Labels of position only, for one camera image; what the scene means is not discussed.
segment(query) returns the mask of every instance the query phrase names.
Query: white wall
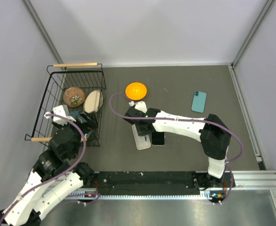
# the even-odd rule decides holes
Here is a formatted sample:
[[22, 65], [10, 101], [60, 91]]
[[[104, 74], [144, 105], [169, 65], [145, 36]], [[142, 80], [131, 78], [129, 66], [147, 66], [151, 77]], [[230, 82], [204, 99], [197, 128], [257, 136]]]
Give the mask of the white wall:
[[237, 68], [265, 162], [276, 170], [276, 1]]
[[0, 210], [16, 197], [41, 153], [31, 133], [54, 63], [20, 0], [0, 1]]
[[266, 0], [32, 0], [64, 62], [231, 63]]

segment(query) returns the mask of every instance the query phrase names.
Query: brown round object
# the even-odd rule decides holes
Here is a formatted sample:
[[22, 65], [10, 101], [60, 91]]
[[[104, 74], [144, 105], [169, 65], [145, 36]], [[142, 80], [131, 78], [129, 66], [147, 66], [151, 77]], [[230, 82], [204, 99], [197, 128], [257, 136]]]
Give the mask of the brown round object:
[[86, 95], [85, 92], [78, 87], [68, 88], [63, 96], [64, 103], [68, 107], [78, 107], [85, 102]]

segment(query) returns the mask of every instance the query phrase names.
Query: yellow bowl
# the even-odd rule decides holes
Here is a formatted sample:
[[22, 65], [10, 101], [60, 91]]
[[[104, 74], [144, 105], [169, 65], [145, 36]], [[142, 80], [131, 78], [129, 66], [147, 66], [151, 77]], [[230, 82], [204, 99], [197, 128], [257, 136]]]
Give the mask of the yellow bowl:
[[141, 100], [146, 96], [146, 86], [140, 82], [133, 82], [125, 89], [125, 94], [131, 100]]

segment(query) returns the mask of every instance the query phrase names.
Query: teal phone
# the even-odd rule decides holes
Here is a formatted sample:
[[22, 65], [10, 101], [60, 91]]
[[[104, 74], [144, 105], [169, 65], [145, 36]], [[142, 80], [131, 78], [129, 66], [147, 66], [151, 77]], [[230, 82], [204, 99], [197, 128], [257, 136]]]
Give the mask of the teal phone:
[[206, 93], [196, 91], [194, 95], [193, 104], [191, 110], [194, 112], [203, 113], [205, 108]]

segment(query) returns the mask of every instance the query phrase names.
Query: basket handle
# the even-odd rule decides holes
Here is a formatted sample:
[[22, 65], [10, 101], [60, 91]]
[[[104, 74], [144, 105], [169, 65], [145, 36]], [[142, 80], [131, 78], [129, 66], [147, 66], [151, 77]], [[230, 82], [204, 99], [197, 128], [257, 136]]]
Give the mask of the basket handle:
[[31, 141], [32, 142], [50, 142], [50, 140], [52, 139], [52, 137], [32, 137]]
[[54, 67], [91, 67], [97, 66], [98, 63], [75, 63], [75, 64], [55, 64]]

